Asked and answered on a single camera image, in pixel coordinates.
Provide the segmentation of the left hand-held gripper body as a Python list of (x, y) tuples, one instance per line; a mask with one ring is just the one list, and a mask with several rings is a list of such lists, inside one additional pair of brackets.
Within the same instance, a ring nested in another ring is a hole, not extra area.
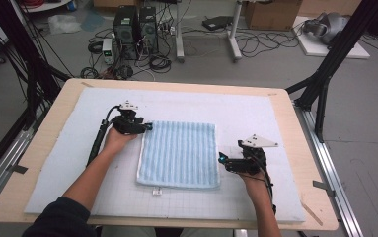
[(143, 132), (142, 124), (136, 124), (135, 119), (137, 107), (129, 101), (118, 106), (119, 116), (113, 119), (113, 128), (121, 134), (140, 134)]

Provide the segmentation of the grey headset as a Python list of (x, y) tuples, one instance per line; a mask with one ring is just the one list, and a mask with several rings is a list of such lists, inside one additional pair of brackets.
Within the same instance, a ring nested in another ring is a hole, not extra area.
[(311, 33), (323, 44), (330, 45), (335, 38), (341, 33), (349, 21), (339, 13), (322, 13), (315, 19), (306, 20), (303, 27), (303, 33)]

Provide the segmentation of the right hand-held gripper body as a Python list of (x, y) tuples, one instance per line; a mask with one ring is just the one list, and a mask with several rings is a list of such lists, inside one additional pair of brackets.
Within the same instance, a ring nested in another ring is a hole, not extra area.
[(242, 158), (225, 157), (225, 169), (234, 173), (248, 173), (254, 175), (266, 170), (265, 147), (277, 147), (278, 143), (256, 134), (238, 141), (242, 149)]

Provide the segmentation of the light blue striped towel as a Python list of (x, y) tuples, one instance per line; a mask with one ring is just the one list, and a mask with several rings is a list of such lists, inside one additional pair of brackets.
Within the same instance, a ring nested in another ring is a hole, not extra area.
[(139, 184), (191, 190), (220, 186), (214, 124), (155, 120), (152, 127), (143, 136)]

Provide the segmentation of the aluminium rail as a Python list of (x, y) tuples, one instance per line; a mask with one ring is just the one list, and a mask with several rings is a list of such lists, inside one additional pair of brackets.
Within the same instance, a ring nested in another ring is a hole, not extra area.
[(3, 143), (3, 147), (0, 149), (0, 190), (13, 171), (16, 170), (16, 166), (33, 136), (32, 131), (21, 130), (15, 137)]
[(338, 223), (347, 237), (364, 237), (342, 186), (328, 146), (325, 142), (319, 140), (314, 131), (316, 119), (311, 112), (303, 111), (298, 107), (295, 107), (294, 111), (298, 116), (302, 130), (308, 139), (310, 149), (313, 152), (317, 169), (322, 176), (323, 183), (329, 185), (331, 189), (336, 191), (336, 195), (329, 198), (334, 202), (334, 210), (338, 218)]

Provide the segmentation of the white foam mat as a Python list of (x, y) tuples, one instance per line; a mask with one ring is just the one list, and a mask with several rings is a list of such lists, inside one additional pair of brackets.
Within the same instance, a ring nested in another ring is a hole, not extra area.
[[(265, 147), (273, 183), (273, 202), (280, 223), (305, 219), (274, 109), (268, 96), (186, 93), (135, 89), (86, 88), (42, 166), (25, 207), (40, 213), (81, 174), (88, 162), (99, 125), (116, 116), (115, 106), (129, 101), (139, 116), (155, 120), (212, 123), (217, 154), (241, 158), (239, 140), (253, 134), (275, 141)], [(153, 217), (252, 221), (255, 212), (241, 178), (218, 162), (220, 186), (213, 190), (175, 189), (136, 181), (143, 135), (132, 140), (114, 159), (92, 209), (97, 216)]]

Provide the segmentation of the black metal frame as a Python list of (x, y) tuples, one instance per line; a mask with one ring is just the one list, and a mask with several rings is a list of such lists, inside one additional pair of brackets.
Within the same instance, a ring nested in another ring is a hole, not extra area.
[(43, 102), (53, 103), (60, 93), (58, 81), (66, 82), (71, 76), (50, 65), (21, 23), (10, 0), (0, 0), (0, 28), (16, 52), (3, 44), (0, 49), (13, 66), (19, 80), (27, 84), (27, 106), (0, 142), (0, 160), (8, 145), (23, 129), (37, 120), (36, 112)]
[(361, 0), (317, 70), (310, 77), (285, 89), (288, 94), (303, 89), (301, 96), (294, 101), (294, 105), (302, 111), (310, 112), (313, 103), (318, 101), (314, 132), (322, 143), (324, 143), (324, 119), (331, 79), (377, 17), (378, 0)]

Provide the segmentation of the thin wooden stick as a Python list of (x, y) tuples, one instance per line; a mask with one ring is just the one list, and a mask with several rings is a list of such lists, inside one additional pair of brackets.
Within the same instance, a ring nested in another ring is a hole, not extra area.
[(307, 213), (320, 225), (323, 226), (323, 221), (317, 216), (317, 214), (303, 201), (301, 201), (302, 207), (307, 211)]

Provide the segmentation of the black computer tower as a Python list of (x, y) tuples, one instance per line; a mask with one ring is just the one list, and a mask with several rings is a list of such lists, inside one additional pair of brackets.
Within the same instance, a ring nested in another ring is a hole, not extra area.
[(144, 52), (157, 53), (158, 34), (156, 8), (151, 6), (141, 7), (139, 11), (139, 24)]
[(139, 39), (137, 29), (137, 9), (134, 5), (120, 5), (113, 20), (113, 32), (119, 55), (133, 60), (136, 55), (136, 43)]

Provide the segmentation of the person's right hand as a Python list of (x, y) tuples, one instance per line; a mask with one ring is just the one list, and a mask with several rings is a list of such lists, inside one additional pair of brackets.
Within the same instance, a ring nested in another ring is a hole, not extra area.
[(252, 202), (269, 201), (269, 193), (265, 176), (262, 173), (254, 175), (248, 173), (240, 173), (239, 176), (245, 183), (247, 193)]

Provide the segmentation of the white floor board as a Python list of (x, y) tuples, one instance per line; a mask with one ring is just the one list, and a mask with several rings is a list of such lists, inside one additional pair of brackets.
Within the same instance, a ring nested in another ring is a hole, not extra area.
[[(302, 26), (306, 20), (308, 20), (308, 17), (298, 16), (292, 25), (293, 32), (298, 37), (302, 50), (307, 56), (325, 57), (329, 52), (328, 47), (311, 33), (302, 32)], [(359, 43), (347, 55), (347, 58), (352, 59), (368, 59), (369, 57), (370, 54)]]

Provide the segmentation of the large cardboard box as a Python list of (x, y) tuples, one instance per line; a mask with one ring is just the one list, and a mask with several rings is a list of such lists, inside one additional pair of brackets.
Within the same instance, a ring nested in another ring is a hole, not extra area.
[(360, 3), (361, 0), (303, 0), (298, 15), (317, 17), (323, 12), (352, 15)]

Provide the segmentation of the white power supply unit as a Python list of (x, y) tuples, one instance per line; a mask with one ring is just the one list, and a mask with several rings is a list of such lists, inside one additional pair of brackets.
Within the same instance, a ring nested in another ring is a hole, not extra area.
[(102, 54), (107, 65), (112, 65), (114, 63), (112, 39), (103, 39)]

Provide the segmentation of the clear plastic bag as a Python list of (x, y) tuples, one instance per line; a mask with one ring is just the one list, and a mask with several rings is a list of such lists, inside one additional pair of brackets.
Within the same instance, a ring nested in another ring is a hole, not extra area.
[(79, 32), (81, 26), (74, 16), (54, 15), (48, 18), (50, 32), (53, 35)]

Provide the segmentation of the flat black device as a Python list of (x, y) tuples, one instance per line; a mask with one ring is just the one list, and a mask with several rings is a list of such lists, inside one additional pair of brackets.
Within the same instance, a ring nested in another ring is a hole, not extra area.
[(225, 29), (230, 26), (233, 22), (233, 18), (230, 16), (218, 16), (206, 19), (202, 22), (202, 25), (209, 31), (216, 31), (220, 29)]

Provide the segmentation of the open cardboard box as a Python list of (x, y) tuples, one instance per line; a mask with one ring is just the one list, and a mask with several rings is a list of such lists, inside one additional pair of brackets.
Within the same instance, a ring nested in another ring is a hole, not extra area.
[(245, 13), (247, 26), (251, 30), (289, 31), (301, 5), (302, 0), (250, 2)]

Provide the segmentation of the white desk with grey legs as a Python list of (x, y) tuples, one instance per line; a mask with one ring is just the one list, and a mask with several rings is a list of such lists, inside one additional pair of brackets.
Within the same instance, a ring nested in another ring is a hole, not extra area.
[[(185, 62), (185, 50), (184, 50), (183, 32), (182, 32), (182, 26), (181, 26), (183, 15), (181, 14), (181, 11), (180, 11), (182, 1), (183, 0), (176, 0), (176, 25), (175, 25), (176, 56), (177, 56), (178, 62), (180, 63)], [(241, 15), (242, 5), (243, 5), (242, 0), (236, 0), (231, 30), (227, 32), (227, 39), (232, 49), (234, 62), (237, 62), (242, 58), (242, 53), (236, 41), (236, 33), (237, 33), (238, 23), (239, 23), (239, 19)]]

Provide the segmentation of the person's left hand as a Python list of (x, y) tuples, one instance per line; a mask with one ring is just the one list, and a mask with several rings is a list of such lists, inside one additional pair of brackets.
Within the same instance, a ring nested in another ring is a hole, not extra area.
[(115, 128), (111, 128), (106, 137), (103, 153), (115, 156), (124, 149), (128, 142), (136, 137), (136, 134), (121, 134)]

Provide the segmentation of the person's dark sleeve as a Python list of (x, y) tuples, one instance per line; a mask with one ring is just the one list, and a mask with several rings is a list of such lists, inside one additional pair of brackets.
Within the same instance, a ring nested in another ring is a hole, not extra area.
[(87, 223), (90, 211), (68, 197), (59, 197), (28, 227), (22, 237), (97, 237)]

